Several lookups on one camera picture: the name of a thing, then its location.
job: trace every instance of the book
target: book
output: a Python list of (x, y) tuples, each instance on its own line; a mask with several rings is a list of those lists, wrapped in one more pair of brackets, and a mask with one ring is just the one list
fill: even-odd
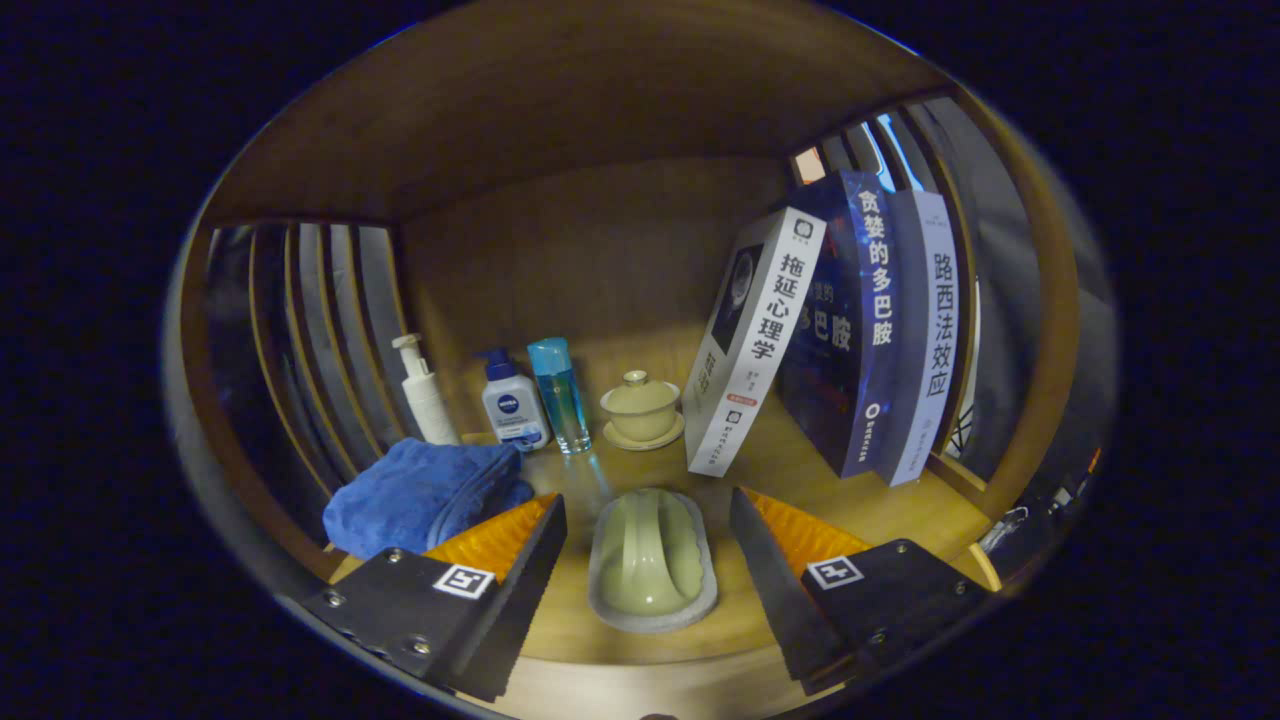
[(892, 222), (870, 173), (832, 173), (787, 202), (826, 220), (827, 232), (782, 360), (782, 402), (849, 478), (874, 469), (891, 414), (900, 323)]
[(920, 478), (938, 434), (956, 355), (956, 246), (942, 196), (888, 199), (897, 236), (899, 360), (893, 414), (876, 471), (892, 486)]
[(689, 470), (723, 478), (800, 318), (827, 224), (794, 208), (742, 228), (685, 384)]

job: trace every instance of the dark blue book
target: dark blue book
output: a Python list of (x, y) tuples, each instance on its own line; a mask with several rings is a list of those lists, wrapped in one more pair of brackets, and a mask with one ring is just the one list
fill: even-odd
[(842, 478), (874, 469), (897, 360), (899, 259), (886, 193), (841, 170), (787, 205), (827, 222), (813, 282), (782, 357), (782, 404)]

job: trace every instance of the wooden ceiling panel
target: wooden ceiling panel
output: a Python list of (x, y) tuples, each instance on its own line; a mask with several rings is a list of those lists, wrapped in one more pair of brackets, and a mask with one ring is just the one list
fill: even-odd
[(946, 85), (895, 42), (797, 0), (480, 0), (296, 100), (210, 213), (401, 220), (575, 168), (777, 156), (854, 108)]

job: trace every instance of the nivea bottle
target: nivea bottle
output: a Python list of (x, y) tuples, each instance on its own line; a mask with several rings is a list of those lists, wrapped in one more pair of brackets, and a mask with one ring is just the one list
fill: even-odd
[(484, 369), (489, 384), (484, 386), (480, 398), (498, 442), (511, 443), (521, 452), (547, 445), (550, 433), (534, 382), (516, 373), (506, 348), (490, 350), (483, 356), (489, 360)]

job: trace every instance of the wooden shelf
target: wooden shelf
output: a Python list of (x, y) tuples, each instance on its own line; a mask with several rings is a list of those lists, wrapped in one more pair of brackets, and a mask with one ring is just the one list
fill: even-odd
[[(548, 447), (526, 456), (522, 477), (534, 489), (564, 496), (568, 538), (534, 615), (525, 657), (586, 665), (666, 664), (776, 646), (746, 560), (728, 529), (735, 484), (795, 505), (873, 544), (910, 538), (947, 561), (966, 556), (991, 527), (986, 515), (932, 473), (892, 489), (872, 473), (837, 478), (777, 397), (762, 406), (723, 479), (689, 473), (684, 439), (650, 452), (628, 452), (605, 442), (599, 428), (593, 438), (588, 454), (566, 456)], [(468, 439), (493, 442), (484, 436)], [(710, 615), (689, 628), (660, 635), (623, 633), (599, 620), (586, 602), (591, 534), (607, 502), (654, 486), (685, 493), (701, 509), (719, 600)], [(346, 562), (334, 580), (357, 565)]]
[(662, 665), (573, 665), (520, 657), (507, 694), (468, 702), (521, 720), (563, 717), (772, 717), (837, 692), (805, 696), (787, 676), (778, 646)]

